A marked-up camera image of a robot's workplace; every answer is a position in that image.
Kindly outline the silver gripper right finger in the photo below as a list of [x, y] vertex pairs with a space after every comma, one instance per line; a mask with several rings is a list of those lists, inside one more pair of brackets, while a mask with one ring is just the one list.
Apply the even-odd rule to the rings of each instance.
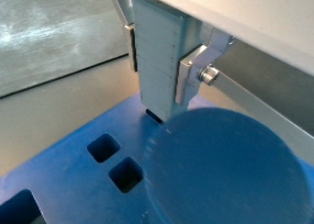
[[225, 52], [232, 42], [232, 36], [215, 28], [207, 46], [199, 45], [179, 61], [175, 103], [187, 105], [197, 94], [200, 83], [212, 85], [219, 70], [212, 66], [216, 58]]

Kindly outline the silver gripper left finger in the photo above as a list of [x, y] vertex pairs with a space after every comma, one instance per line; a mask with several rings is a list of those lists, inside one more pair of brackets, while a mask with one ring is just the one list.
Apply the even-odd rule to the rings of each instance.
[[136, 48], [135, 48], [135, 28], [133, 28], [133, 10], [131, 0], [112, 0], [112, 5], [116, 14], [121, 21], [121, 27], [127, 40], [127, 53], [129, 60], [129, 68], [133, 72], [137, 71]]

